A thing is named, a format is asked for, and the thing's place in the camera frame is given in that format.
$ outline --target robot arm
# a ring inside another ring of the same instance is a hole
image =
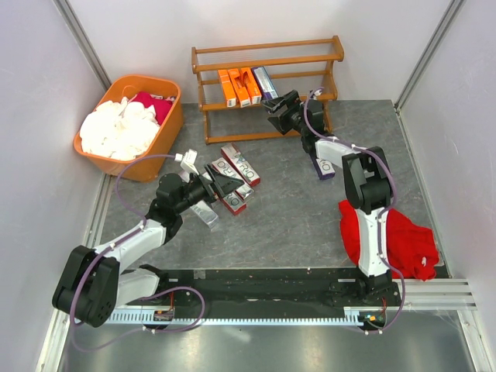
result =
[[[127,270],[129,266],[171,240],[182,225],[181,213],[189,207],[199,201],[214,202],[215,195],[223,198],[243,185],[242,181],[220,174],[209,165],[205,169],[210,179],[198,175],[192,163],[186,167],[181,162],[181,166],[191,172],[189,182],[182,181],[178,174],[163,176],[157,197],[146,214],[145,226],[140,223],[94,249],[78,246],[71,252],[53,295],[55,308],[69,313],[81,277],[97,255],[108,247],[112,250],[97,263],[83,287],[77,301],[76,318],[99,327],[115,307],[153,295],[160,283],[157,270],[148,265]]]
[[[281,134],[286,134],[291,129],[296,130],[301,135],[301,144],[306,153],[330,161],[343,169],[346,198],[356,210],[360,231],[357,278],[360,296],[365,299],[376,298],[381,293],[394,291],[395,284],[392,281],[391,271],[381,259],[388,260],[387,213],[383,211],[391,204],[391,186],[384,170],[372,156],[350,148],[326,131],[321,102],[315,99],[308,101],[307,116],[313,131],[303,120],[304,106],[297,91],[290,91],[283,97],[270,101],[262,101],[262,104],[270,114],[285,108],[279,116],[269,118]],[[322,139],[314,132],[328,139]],[[367,151],[375,153],[386,166],[388,165],[384,151],[380,147],[371,147]],[[381,249],[378,243],[379,215],[384,220],[380,224]]]

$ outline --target gray floor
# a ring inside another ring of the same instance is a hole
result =
[[[399,193],[398,210],[414,223],[430,226],[429,216],[415,178],[412,162],[390,101],[331,102],[330,113],[337,136],[362,146],[384,148]],[[212,134],[225,135],[273,131],[264,111],[246,108],[213,112]],[[320,181],[299,138],[238,143],[237,146],[261,176],[255,197],[238,216],[220,203],[214,209],[220,227],[210,231],[191,211],[184,225],[166,246],[136,263],[159,268],[224,267],[350,267],[339,232],[338,202],[345,198],[340,170],[332,180]],[[219,145],[206,146],[202,116],[197,105],[184,105],[184,127],[171,153],[198,151],[197,167],[218,159]],[[167,161],[160,175],[178,172]],[[155,195],[157,181],[140,184],[123,180],[122,196],[142,211]],[[138,223],[113,195],[102,233],[102,242],[113,239]]]
[[[456,312],[404,312],[382,336],[332,326],[215,326],[192,332],[124,337],[96,353],[69,349],[60,372],[471,372]],[[77,343],[96,347],[138,325],[77,330]]]

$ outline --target red cloth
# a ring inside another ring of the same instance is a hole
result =
[[[171,110],[173,102],[167,101],[165,99],[154,98],[150,93],[146,91],[141,91],[133,98],[133,102],[141,102],[148,109],[151,105],[155,108],[155,119],[158,125],[161,126],[164,122],[167,114]]]
[[[341,237],[348,257],[354,264],[360,259],[360,232],[355,209],[347,200],[339,203]],[[434,266],[439,262],[432,230],[414,225],[407,217],[392,209],[387,214],[386,237],[389,263],[405,277],[427,281],[436,276]]]

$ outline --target orange basket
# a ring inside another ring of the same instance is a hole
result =
[[[181,89],[176,83],[169,80],[141,75],[127,75],[121,77],[107,90],[98,105],[106,101],[121,102],[123,97],[132,98],[140,91],[147,91],[152,95],[162,95],[164,97],[173,95],[176,97],[176,100],[170,108],[164,122],[160,126],[160,129],[158,130],[158,133],[150,147],[145,153],[139,156],[138,159],[148,155],[168,153],[179,133],[179,130],[183,126]],[[77,132],[77,135],[74,138],[74,148],[80,155],[91,160],[103,172],[106,174],[111,174],[112,176],[116,176],[126,165],[133,162],[133,160],[121,161],[107,157],[100,157],[92,153],[85,153],[81,147],[81,137],[79,136],[79,132]],[[123,177],[141,182],[152,181],[157,178],[158,172],[162,168],[164,161],[165,158],[141,161],[128,169],[127,172],[124,173]]]

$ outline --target white wall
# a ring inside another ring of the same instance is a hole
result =
[[[191,47],[338,35],[340,99],[396,99],[449,0],[71,0],[112,80],[175,80],[197,102]]]
[[[34,370],[102,174],[72,139],[103,95],[52,2],[0,6],[1,370]]]
[[[402,115],[453,275],[496,348],[496,3],[466,2]]]

